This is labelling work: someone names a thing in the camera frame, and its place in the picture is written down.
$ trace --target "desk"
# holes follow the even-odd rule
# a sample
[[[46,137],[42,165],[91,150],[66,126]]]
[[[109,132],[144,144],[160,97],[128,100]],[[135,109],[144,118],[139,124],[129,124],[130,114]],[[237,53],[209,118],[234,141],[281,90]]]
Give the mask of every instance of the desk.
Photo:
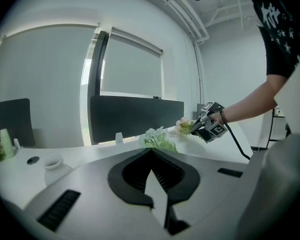
[[[251,156],[253,152],[240,126],[237,123],[231,123],[230,127],[245,154]],[[229,132],[219,139],[205,143],[196,136],[173,136],[172,131],[173,127],[168,129],[168,138],[175,142],[179,153],[221,161],[248,163],[248,160],[240,154]],[[63,157],[65,164],[77,168],[95,160],[139,148],[138,138],[112,146],[94,145],[54,149],[23,148],[14,157],[0,162],[0,195],[24,209],[34,196],[46,188],[45,169],[41,158],[49,154],[59,154]],[[28,165],[27,160],[31,157],[39,157],[40,160],[36,164]]]

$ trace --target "black vent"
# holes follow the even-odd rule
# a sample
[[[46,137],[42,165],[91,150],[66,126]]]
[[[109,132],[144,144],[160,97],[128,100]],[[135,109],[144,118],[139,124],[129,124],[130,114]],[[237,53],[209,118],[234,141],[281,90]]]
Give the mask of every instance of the black vent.
[[[109,186],[128,204],[153,208],[152,198],[145,194],[151,170],[171,205],[188,200],[200,182],[199,173],[191,165],[149,148],[112,167],[108,174]]]
[[[79,192],[73,190],[65,191],[37,221],[51,231],[55,231],[79,196]]]
[[[184,176],[180,167],[154,152],[149,152],[128,164],[123,169],[122,176],[131,187],[144,193],[151,170],[165,192],[177,185]]]
[[[226,174],[226,175],[233,176],[233,177],[237,177],[237,178],[240,178],[241,175],[243,174],[242,171],[231,170],[231,169],[226,169],[226,168],[220,168],[220,169],[218,170],[218,173]]]
[[[158,154],[152,156],[152,171],[165,192],[177,185],[184,177],[184,171]]]

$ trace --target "pink flower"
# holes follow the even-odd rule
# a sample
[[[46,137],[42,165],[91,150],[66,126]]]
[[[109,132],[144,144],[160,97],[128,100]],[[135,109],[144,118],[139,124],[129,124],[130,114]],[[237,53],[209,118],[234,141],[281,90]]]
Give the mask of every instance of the pink flower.
[[[188,123],[189,120],[186,117],[181,118],[181,123]]]

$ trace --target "wrist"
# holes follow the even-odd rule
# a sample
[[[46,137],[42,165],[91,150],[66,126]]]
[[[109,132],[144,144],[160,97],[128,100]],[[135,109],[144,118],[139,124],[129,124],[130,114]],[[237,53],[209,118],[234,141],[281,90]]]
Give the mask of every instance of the wrist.
[[[229,117],[229,108],[225,108],[222,110],[222,113],[220,113],[220,117],[221,117],[221,120],[225,121],[226,123],[231,123],[230,121],[230,117]]]

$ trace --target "hand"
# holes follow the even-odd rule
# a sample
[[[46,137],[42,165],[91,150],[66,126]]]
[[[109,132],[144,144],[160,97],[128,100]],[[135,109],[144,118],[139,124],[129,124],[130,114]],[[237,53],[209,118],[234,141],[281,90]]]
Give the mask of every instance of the hand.
[[[220,115],[219,112],[216,112],[212,115],[209,115],[209,118],[216,121],[216,122],[218,122],[221,125],[224,125],[224,122],[222,121],[222,118],[221,118],[221,115]]]

